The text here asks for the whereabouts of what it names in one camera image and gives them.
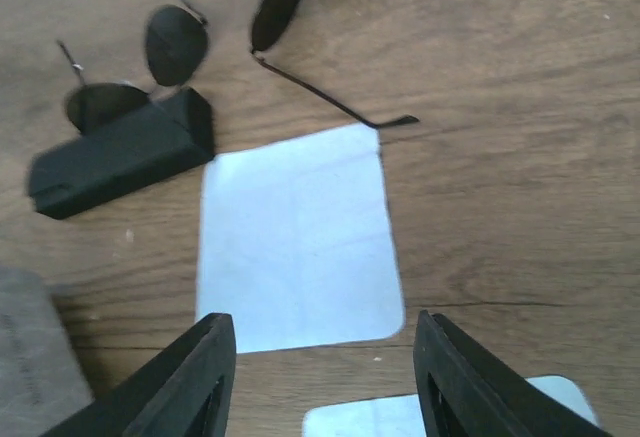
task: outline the gray fabric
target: gray fabric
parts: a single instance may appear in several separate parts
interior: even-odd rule
[[[39,436],[91,400],[42,279],[0,266],[2,436]]]

